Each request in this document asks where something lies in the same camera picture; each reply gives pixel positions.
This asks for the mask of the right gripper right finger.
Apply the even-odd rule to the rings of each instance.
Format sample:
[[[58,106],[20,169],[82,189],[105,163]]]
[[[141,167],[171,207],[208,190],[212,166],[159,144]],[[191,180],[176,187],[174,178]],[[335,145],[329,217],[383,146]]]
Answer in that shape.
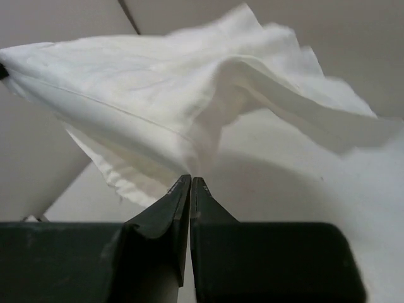
[[[323,222],[239,222],[204,179],[191,188],[198,302],[365,302],[350,245]]]

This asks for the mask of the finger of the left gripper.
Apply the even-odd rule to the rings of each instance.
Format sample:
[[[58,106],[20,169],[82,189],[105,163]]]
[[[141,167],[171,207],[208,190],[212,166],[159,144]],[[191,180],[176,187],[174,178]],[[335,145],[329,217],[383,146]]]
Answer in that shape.
[[[8,71],[3,66],[3,64],[0,64],[0,79],[5,79],[7,77],[8,77]]]

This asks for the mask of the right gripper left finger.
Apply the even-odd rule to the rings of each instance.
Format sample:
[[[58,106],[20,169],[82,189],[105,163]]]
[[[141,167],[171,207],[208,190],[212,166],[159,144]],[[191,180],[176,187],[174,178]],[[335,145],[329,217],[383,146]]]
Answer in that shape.
[[[184,283],[191,176],[124,223],[3,222],[2,302],[137,302],[166,266]]]

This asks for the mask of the white pleated skirt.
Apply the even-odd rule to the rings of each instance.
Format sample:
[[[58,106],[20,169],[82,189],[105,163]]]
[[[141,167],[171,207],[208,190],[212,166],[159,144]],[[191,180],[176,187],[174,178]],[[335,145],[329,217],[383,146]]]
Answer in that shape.
[[[330,150],[383,146],[403,128],[325,76],[310,47],[242,4],[163,36],[110,35],[1,50],[3,84],[53,112],[124,199],[147,207],[201,175],[223,128],[259,102]]]

